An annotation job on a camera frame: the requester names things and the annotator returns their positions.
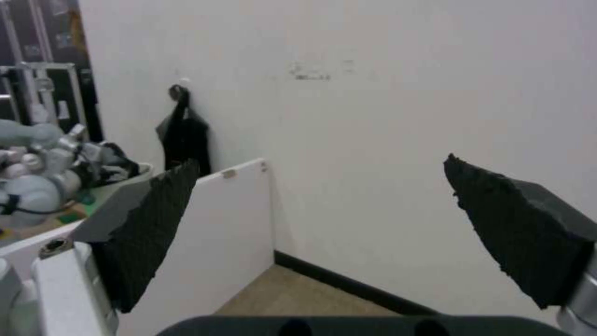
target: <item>white wall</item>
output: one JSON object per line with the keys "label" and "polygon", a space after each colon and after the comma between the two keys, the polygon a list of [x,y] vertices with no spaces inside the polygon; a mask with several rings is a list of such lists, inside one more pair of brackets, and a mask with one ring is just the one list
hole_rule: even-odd
{"label": "white wall", "polygon": [[597,218],[594,0],[81,7],[106,134],[134,158],[162,162],[153,128],[188,77],[215,166],[270,161],[278,249],[446,313],[553,320],[487,254],[442,161]]}

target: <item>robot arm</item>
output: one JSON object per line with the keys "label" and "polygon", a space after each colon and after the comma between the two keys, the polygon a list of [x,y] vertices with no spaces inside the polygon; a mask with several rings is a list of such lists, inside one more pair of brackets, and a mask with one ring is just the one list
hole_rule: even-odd
{"label": "robot arm", "polygon": [[23,126],[11,120],[0,120],[0,146],[54,148],[64,135],[52,124]]}

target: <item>cable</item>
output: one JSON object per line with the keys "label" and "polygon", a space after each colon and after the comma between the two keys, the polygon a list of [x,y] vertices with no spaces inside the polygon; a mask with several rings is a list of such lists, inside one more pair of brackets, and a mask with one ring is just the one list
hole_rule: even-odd
{"label": "cable", "polygon": [[[29,209],[23,209],[21,207],[16,207],[14,208],[14,211],[19,211],[19,212],[24,212],[24,213],[31,213],[33,215],[53,215],[55,213],[59,213],[62,211],[67,211],[68,209],[70,209],[71,207],[73,207],[76,202],[75,201],[70,201],[70,204],[67,206],[63,206],[61,208],[58,208],[56,210],[52,210],[52,211],[36,211],[36,210],[29,210]],[[8,206],[8,204],[6,203],[0,203],[0,207],[5,207]]]}

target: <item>black foam pad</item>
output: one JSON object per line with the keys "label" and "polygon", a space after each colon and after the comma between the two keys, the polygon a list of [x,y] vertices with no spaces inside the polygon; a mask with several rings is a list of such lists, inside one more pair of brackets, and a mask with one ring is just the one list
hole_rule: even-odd
{"label": "black foam pad", "polygon": [[593,253],[597,224],[539,184],[450,154],[448,181],[501,269],[540,308],[566,303]]}
{"label": "black foam pad", "polygon": [[128,313],[162,264],[199,177],[191,160],[124,185],[72,234],[89,243],[112,305]]}

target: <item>black garment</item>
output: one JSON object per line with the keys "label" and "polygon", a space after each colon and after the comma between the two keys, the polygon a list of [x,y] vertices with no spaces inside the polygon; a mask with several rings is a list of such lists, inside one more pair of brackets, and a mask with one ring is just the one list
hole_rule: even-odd
{"label": "black garment", "polygon": [[170,170],[187,159],[199,162],[199,175],[211,174],[207,131],[209,125],[189,107],[189,91],[179,85],[170,88],[177,99],[172,114],[156,127],[159,140],[164,147],[165,169]]}

